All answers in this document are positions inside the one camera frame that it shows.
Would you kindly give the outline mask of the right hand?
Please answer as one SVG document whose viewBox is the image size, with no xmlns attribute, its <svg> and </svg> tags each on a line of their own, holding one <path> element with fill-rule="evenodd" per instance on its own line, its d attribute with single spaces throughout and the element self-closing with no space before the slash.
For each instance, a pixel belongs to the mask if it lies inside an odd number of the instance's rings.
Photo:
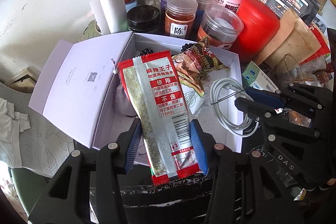
<svg viewBox="0 0 336 224">
<path fill-rule="evenodd" d="M 321 190 L 328 190 L 330 187 L 332 187 L 336 183 L 336 178 L 331 178 L 326 183 L 323 183 L 319 186 Z"/>
</svg>

